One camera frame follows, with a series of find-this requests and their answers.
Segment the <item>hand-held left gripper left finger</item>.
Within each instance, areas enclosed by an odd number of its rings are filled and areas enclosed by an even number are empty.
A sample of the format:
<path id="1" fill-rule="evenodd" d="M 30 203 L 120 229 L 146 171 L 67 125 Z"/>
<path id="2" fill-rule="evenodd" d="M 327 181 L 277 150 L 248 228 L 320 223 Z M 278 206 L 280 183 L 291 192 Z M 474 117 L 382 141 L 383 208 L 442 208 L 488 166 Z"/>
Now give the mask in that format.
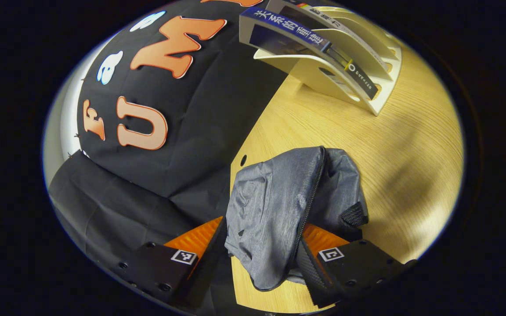
<path id="1" fill-rule="evenodd" d="M 220 216 L 164 244 L 144 243 L 115 264 L 115 274 L 163 304 L 195 310 L 212 282 L 226 236 Z"/>

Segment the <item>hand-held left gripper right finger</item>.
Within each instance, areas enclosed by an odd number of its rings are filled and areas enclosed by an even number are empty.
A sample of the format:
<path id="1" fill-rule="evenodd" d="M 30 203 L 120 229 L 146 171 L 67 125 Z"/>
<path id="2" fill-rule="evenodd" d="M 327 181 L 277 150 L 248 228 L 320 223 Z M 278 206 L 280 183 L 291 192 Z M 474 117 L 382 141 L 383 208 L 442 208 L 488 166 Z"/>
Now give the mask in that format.
<path id="1" fill-rule="evenodd" d="M 415 259 L 396 260 L 369 240 L 347 241 L 313 224 L 304 227 L 296 262 L 319 308 L 355 302 L 416 264 Z"/>

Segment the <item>grey schoolbag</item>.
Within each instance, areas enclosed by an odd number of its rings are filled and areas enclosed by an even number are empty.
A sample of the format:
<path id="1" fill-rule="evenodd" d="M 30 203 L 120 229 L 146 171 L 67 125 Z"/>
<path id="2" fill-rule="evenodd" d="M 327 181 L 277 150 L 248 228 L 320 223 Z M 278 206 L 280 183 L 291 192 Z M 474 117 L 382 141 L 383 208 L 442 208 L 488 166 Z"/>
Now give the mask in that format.
<path id="1" fill-rule="evenodd" d="M 360 177 L 345 150 L 323 146 L 295 148 L 237 172 L 225 248 L 255 289 L 304 281 L 294 261 L 307 224 L 346 240 L 361 236 L 369 214 Z"/>

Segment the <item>white bookshelf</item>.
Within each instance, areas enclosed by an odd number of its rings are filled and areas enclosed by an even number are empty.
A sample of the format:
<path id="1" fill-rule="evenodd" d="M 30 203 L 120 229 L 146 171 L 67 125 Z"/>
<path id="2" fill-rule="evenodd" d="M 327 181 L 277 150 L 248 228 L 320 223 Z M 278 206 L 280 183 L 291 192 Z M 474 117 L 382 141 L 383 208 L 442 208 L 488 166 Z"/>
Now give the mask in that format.
<path id="1" fill-rule="evenodd" d="M 239 17 L 239 40 L 263 61 L 321 94 L 379 115 L 398 81 L 401 46 L 348 9 L 269 0 Z"/>

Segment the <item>blue book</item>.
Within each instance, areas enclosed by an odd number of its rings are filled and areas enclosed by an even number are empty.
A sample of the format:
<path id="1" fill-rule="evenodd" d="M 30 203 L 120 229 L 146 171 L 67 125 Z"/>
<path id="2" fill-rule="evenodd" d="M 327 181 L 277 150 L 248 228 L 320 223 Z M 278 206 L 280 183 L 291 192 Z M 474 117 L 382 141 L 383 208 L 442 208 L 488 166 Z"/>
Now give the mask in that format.
<path id="1" fill-rule="evenodd" d="M 376 72 L 362 66 L 363 55 L 357 52 L 357 48 L 363 48 L 376 62 L 381 62 L 381 58 L 361 38 L 356 39 L 337 29 L 310 29 L 260 7 L 242 12 L 239 26 L 242 43 L 275 56 L 307 55 L 325 60 L 352 78 L 367 97 L 375 98 L 378 89 L 372 76 L 376 76 Z"/>

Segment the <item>black backdrop cloth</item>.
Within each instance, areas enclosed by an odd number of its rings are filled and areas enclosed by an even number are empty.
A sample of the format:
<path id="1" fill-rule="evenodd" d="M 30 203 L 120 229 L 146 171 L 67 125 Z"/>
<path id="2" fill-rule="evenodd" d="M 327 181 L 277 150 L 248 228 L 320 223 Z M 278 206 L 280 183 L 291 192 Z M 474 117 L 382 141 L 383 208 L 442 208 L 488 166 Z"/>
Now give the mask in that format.
<path id="1" fill-rule="evenodd" d="M 45 168 L 56 216 L 98 267 L 155 302 L 131 259 L 223 216 L 230 171 L 286 74 L 253 58 L 239 17 L 265 0 L 173 0 L 111 36 L 72 80 Z"/>

